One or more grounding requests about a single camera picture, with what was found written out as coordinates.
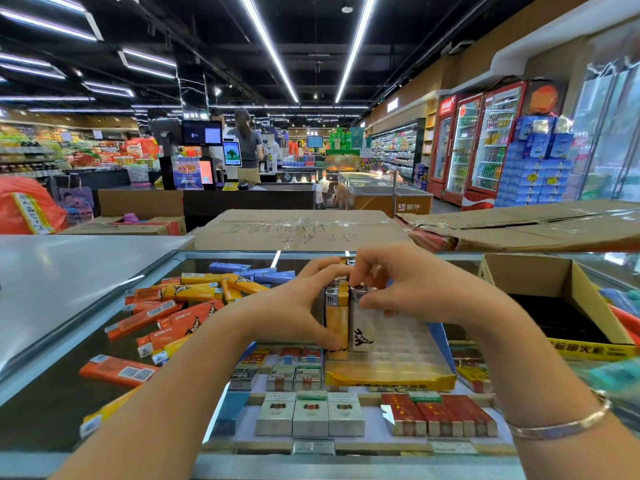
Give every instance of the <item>floor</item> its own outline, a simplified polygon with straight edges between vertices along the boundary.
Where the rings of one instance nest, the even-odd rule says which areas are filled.
[[[452,203],[438,200],[436,197],[433,198],[433,203],[431,204],[432,214],[448,214],[450,212],[461,212],[461,209]]]

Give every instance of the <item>refrigerator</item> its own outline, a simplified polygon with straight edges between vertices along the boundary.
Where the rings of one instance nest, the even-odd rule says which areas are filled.
[[[591,75],[574,112],[574,164],[563,199],[640,202],[640,70]]]
[[[429,168],[429,183],[427,185],[427,191],[437,198],[442,197],[444,190],[447,155],[451,144],[451,129],[456,116],[457,103],[458,96],[451,96],[443,99],[438,106],[438,121],[436,133],[433,136],[431,167]]]
[[[442,199],[455,205],[462,205],[462,197],[467,190],[468,172],[476,147],[478,121],[480,120],[483,95],[478,94],[460,100],[454,122],[453,144],[445,169],[445,188]]]
[[[493,208],[504,156],[522,112],[526,87],[526,82],[516,82],[486,94],[462,210]]]

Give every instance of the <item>woman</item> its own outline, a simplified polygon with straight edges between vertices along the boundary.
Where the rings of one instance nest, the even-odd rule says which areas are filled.
[[[606,412],[505,293],[411,242],[361,248],[355,266],[339,263],[338,257],[311,261],[287,284],[222,308],[52,479],[188,478],[229,375],[252,340],[343,346],[310,309],[323,288],[344,275],[352,286],[379,288],[362,298],[363,308],[454,323],[471,334],[504,418],[520,428],[515,446],[529,480],[638,478],[638,439]],[[590,423],[572,426],[596,412]],[[542,437],[531,439],[534,433]]]
[[[242,168],[238,168],[238,181],[240,183],[259,184],[260,172],[258,171],[258,162],[264,158],[262,150],[262,141],[258,133],[252,131],[251,116],[244,108],[236,108],[234,114],[236,119],[236,127],[229,130],[230,135],[238,138],[240,142],[240,154],[242,157]]]

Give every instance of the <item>gray shirt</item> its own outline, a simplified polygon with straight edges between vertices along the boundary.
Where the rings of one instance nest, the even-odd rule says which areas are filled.
[[[258,154],[256,148],[259,144],[262,144],[262,140],[258,136],[258,133],[251,131],[249,139],[244,139],[238,128],[231,128],[228,134],[238,138],[238,142],[240,143],[242,168],[258,168]]]

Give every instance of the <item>silver bangle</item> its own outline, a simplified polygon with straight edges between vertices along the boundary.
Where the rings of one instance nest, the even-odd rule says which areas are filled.
[[[600,400],[602,407],[584,419],[540,428],[519,428],[509,423],[507,423],[507,427],[512,436],[526,440],[556,440],[565,436],[578,435],[596,426],[611,409],[611,401],[608,400],[604,391],[594,390],[593,393]]]

